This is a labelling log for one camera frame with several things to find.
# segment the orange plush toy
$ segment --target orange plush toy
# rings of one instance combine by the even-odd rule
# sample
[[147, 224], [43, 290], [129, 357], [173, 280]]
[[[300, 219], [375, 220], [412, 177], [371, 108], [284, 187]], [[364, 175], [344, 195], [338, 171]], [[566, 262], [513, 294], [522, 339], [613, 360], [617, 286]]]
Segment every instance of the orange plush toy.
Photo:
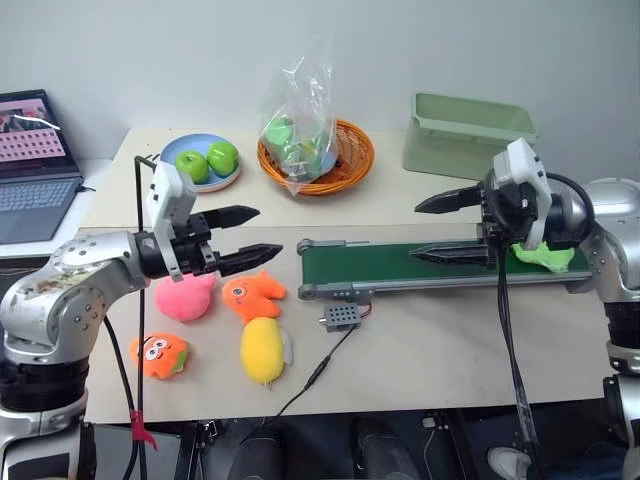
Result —
[[[183, 339], [170, 333], [152, 333], [142, 344], [142, 373], [165, 380], [181, 372], [187, 360], [189, 345]], [[129, 346], [133, 363], [138, 365], [138, 339]]]
[[271, 298], [284, 298], [287, 289], [262, 270], [257, 275], [238, 277], [222, 289], [222, 300], [246, 325], [257, 317], [274, 318], [280, 307]]

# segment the laptop keyboard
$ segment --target laptop keyboard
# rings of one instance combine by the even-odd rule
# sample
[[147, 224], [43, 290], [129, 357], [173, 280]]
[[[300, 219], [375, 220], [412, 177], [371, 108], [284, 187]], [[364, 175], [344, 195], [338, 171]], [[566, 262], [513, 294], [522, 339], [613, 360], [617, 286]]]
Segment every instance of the laptop keyboard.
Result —
[[0, 212], [55, 208], [62, 205], [73, 180], [0, 186]]

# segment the white wall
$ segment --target white wall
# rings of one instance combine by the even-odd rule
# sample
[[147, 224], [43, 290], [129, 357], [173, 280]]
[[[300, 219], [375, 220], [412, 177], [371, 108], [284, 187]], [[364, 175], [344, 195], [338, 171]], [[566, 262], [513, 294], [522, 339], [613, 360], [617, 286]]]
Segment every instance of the white wall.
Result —
[[551, 170], [640, 177], [632, 0], [0, 0], [0, 91], [45, 88], [81, 157], [133, 126], [257, 128], [266, 80], [336, 40], [337, 111], [404, 129], [413, 92], [531, 112]]

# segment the orange basket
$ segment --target orange basket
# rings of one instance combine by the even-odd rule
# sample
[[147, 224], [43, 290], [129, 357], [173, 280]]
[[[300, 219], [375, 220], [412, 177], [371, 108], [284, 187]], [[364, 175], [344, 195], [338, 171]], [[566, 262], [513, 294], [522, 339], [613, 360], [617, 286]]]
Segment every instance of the orange basket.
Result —
[[[375, 156], [369, 137], [354, 124], [338, 119], [336, 128], [338, 159], [330, 172], [308, 183], [298, 192], [300, 195], [328, 195], [357, 185], [373, 166]], [[286, 175], [271, 158], [266, 145], [258, 140], [260, 166], [273, 180], [286, 186]]]

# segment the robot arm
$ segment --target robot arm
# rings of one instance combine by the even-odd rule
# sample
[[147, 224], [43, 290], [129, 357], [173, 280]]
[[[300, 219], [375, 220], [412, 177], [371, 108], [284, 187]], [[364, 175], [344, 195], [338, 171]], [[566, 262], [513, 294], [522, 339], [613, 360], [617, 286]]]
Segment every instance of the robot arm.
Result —
[[[91, 444], [82, 438], [88, 435], [81, 422], [87, 403], [84, 383], [100, 325], [116, 300], [146, 288], [153, 278], [171, 275], [179, 281], [186, 273], [219, 271], [226, 276], [255, 268], [282, 249], [257, 244], [230, 255], [213, 251], [208, 243], [212, 228], [240, 225], [259, 212], [234, 206], [190, 214], [195, 201], [190, 179], [168, 164], [157, 165], [153, 182], [147, 198], [151, 232], [72, 240], [5, 294], [0, 304], [5, 329], [1, 478], [91, 476], [82, 463], [83, 458], [87, 463], [83, 452]], [[44, 446], [51, 455], [43, 460], [39, 452]], [[48, 457], [60, 461], [52, 463]], [[47, 465], [59, 468], [52, 473]], [[47, 474], [19, 474], [39, 471]]]
[[607, 343], [611, 366], [619, 372], [604, 379], [611, 423], [627, 438], [625, 480], [640, 478], [640, 183], [602, 179], [583, 190], [551, 193], [539, 158], [522, 139], [494, 158], [484, 182], [431, 197], [416, 207], [446, 213], [479, 204], [482, 222], [478, 245], [427, 247], [412, 254], [437, 262], [475, 263], [495, 267], [501, 242], [535, 249], [544, 240], [550, 249], [580, 247], [592, 277], [580, 291], [595, 288], [609, 318]]

